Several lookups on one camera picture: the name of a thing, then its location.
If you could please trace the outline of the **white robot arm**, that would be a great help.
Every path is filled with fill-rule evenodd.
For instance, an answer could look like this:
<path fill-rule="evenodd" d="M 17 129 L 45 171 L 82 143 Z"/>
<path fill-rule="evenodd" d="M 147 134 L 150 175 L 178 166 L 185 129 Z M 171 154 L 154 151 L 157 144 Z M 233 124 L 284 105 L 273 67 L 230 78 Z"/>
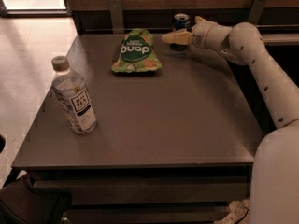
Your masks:
<path fill-rule="evenodd" d="M 257 27 L 229 27 L 197 17 L 165 44 L 207 49 L 249 68 L 275 130 L 258 145 L 252 167 L 249 224 L 299 224 L 299 88 L 266 49 Z"/>

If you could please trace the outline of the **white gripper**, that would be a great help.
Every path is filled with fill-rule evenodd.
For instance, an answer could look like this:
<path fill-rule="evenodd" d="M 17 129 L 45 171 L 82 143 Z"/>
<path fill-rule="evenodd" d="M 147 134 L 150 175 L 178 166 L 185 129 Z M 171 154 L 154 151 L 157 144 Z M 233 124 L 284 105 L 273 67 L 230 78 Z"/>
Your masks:
<path fill-rule="evenodd" d="M 162 41 L 165 44 L 189 45 L 192 44 L 200 49 L 212 49 L 212 43 L 208 43 L 210 31 L 217 25 L 214 21 L 206 21 L 201 16 L 195 16 L 195 25 L 192 27 L 192 33 L 187 30 L 179 30 L 162 35 Z"/>

